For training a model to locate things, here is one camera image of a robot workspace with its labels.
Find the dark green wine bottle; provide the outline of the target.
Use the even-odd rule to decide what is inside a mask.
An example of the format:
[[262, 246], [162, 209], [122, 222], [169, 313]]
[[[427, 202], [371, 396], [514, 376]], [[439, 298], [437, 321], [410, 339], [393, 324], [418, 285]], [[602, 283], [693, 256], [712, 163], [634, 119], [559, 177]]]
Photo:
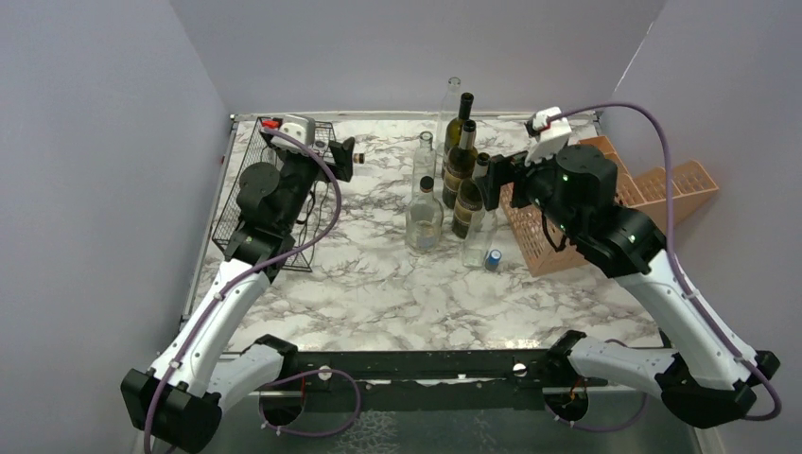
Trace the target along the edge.
[[447, 123], [445, 128], [444, 152], [441, 161], [442, 177], [445, 175], [448, 152], [459, 144], [462, 134], [462, 127], [464, 122], [470, 118], [473, 102], [474, 95], [472, 93], [463, 93], [460, 98], [460, 106], [457, 116]]

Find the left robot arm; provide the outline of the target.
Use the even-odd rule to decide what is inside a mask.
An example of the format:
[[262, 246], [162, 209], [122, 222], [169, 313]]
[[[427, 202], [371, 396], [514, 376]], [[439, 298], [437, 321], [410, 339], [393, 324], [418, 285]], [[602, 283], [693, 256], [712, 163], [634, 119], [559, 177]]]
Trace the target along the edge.
[[219, 358], [250, 307], [287, 260], [332, 230], [296, 244], [292, 231], [312, 186], [327, 181], [333, 192], [332, 219], [342, 206], [341, 183], [353, 177], [355, 139], [331, 141], [331, 161], [284, 132], [269, 130], [267, 145], [280, 165], [257, 161], [237, 177], [239, 218], [216, 279], [177, 337], [144, 372], [131, 369], [120, 389], [131, 422], [142, 431], [143, 449], [159, 439], [186, 453], [202, 451], [222, 416], [258, 387], [282, 389], [296, 379], [295, 345], [265, 336], [237, 359]]

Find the clear rounded glass bottle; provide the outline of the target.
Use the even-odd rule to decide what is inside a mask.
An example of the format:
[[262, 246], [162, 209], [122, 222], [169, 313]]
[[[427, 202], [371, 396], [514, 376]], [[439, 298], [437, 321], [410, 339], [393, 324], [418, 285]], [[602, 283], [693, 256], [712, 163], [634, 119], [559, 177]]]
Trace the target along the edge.
[[479, 210], [474, 213], [462, 244], [462, 264], [467, 268], [481, 268], [490, 252], [497, 232], [497, 210]]

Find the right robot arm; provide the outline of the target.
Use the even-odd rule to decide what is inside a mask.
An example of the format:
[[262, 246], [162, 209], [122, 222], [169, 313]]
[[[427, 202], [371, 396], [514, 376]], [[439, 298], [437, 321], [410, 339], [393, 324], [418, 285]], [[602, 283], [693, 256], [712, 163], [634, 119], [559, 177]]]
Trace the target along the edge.
[[548, 377], [560, 385], [599, 378], [633, 388], [696, 428], [748, 419], [755, 387], [777, 371], [778, 358], [744, 344], [715, 318], [652, 218], [619, 203], [617, 182], [618, 166], [589, 145], [564, 147], [535, 164], [525, 152], [497, 155], [478, 181], [488, 209], [498, 207], [504, 185], [513, 189], [513, 208], [537, 207], [671, 341], [668, 348], [634, 349], [570, 330], [546, 354]]

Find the wine bottle silver foil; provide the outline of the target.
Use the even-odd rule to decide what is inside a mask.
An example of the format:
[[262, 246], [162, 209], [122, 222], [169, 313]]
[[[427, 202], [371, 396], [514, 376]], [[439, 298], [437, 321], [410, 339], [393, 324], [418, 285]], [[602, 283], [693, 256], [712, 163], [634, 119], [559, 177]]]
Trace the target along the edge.
[[472, 176], [462, 180], [460, 183], [453, 209], [452, 232], [461, 239], [467, 237], [473, 215], [483, 206], [477, 179], [486, 175], [489, 160], [490, 155], [488, 153], [479, 153]]
[[475, 148], [476, 122], [468, 119], [462, 125], [459, 143], [447, 153], [442, 198], [444, 205], [453, 209], [460, 184], [469, 179], [474, 170], [478, 152]]

